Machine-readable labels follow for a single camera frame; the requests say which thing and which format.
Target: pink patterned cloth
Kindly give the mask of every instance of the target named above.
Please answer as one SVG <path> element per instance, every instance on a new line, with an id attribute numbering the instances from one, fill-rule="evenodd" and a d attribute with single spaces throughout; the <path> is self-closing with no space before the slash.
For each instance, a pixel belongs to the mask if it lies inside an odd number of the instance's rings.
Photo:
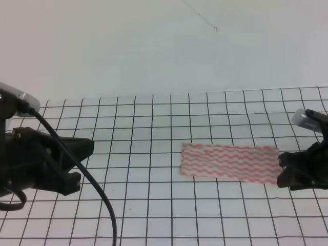
<path id="1" fill-rule="evenodd" d="M 181 175 L 216 177 L 218 181 L 277 184 L 282 169 L 273 146 L 182 144 Z"/>

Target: white table surface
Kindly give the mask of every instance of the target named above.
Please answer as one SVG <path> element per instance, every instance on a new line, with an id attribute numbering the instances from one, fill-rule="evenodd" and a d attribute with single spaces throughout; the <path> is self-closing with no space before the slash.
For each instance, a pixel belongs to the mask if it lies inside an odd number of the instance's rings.
<path id="1" fill-rule="evenodd" d="M 291 124 L 303 107 L 326 114 L 328 88 L 67 99 L 41 112 L 59 135 L 95 141 L 83 164 L 111 199 L 117 245 L 328 245 L 328 191 L 179 173 L 182 142 L 307 149 L 322 136 Z M 44 131 L 33 118 L 12 119 L 19 126 Z M 109 213 L 81 182 L 66 197 L 25 190 L 23 210 L 0 213 L 0 245 L 111 245 Z"/>

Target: white wall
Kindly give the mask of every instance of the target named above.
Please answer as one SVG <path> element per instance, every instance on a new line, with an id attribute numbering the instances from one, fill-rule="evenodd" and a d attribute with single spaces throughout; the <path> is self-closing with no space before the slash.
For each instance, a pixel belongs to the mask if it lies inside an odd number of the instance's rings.
<path id="1" fill-rule="evenodd" d="M 327 13 L 327 0 L 0 0 L 0 81 L 40 99 L 322 85 Z"/>

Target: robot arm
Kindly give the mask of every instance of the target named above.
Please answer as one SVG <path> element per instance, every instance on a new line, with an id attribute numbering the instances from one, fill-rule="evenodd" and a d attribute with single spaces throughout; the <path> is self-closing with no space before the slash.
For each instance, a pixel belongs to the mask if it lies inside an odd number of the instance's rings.
<path id="1" fill-rule="evenodd" d="M 328 189 L 328 116 L 309 109 L 299 109 L 292 122 L 322 133 L 323 141 L 314 143 L 306 151 L 279 155 L 279 163 L 284 170 L 277 177 L 278 187 L 290 187 L 292 191 Z"/>
<path id="2" fill-rule="evenodd" d="M 0 203 L 0 210 L 23 208 L 24 189 L 34 188 L 69 195 L 80 190 L 81 175 L 69 173 L 75 164 L 48 134 L 29 127 L 5 133 L 5 121 L 13 115 L 32 117 L 19 110 L 28 102 L 39 111 L 39 101 L 25 92 L 0 84 L 0 197 L 13 193 L 21 203 Z M 94 142 L 86 138 L 61 137 L 68 150 L 81 162 L 93 154 Z"/>

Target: small black mark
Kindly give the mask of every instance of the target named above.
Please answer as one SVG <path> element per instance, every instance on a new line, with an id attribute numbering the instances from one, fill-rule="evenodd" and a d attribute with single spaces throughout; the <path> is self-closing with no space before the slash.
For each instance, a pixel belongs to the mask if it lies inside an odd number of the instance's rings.
<path id="1" fill-rule="evenodd" d="M 204 16 L 202 16 L 200 13 L 197 12 L 197 10 L 195 10 L 186 0 L 181 0 L 184 5 L 186 5 L 191 11 L 193 11 L 195 14 L 199 15 L 207 24 L 209 24 L 210 26 L 212 26 L 215 31 L 217 32 L 217 27 L 214 26 L 212 23 L 209 22 L 208 19 L 206 19 Z"/>

